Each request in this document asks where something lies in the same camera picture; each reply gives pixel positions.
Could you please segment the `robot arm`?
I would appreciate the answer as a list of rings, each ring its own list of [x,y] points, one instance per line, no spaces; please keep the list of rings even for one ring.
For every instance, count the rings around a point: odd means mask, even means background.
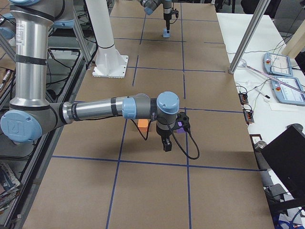
[[[137,94],[72,104],[46,100],[49,28],[75,25],[73,1],[12,0],[10,11],[16,20],[16,89],[0,120],[4,135],[15,142],[31,142],[74,121],[122,116],[156,121],[164,150],[171,150],[179,111],[179,98],[173,92],[156,98]]]
[[[140,0],[140,5],[144,8],[147,15],[151,15],[160,5],[163,6],[163,18],[166,28],[163,31],[164,37],[170,36],[170,20],[172,19],[173,7],[171,0]]]

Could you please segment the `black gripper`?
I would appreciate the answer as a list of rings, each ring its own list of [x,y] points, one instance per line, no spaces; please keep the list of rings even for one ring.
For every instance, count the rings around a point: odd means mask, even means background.
[[[163,18],[166,21],[166,32],[167,33],[170,32],[170,19],[172,18],[171,11],[172,11],[171,8],[163,9]]]
[[[170,136],[172,135],[171,131],[169,129],[163,130],[157,125],[156,132],[161,137],[163,143],[163,150],[171,151],[172,150],[172,143],[170,140]]]

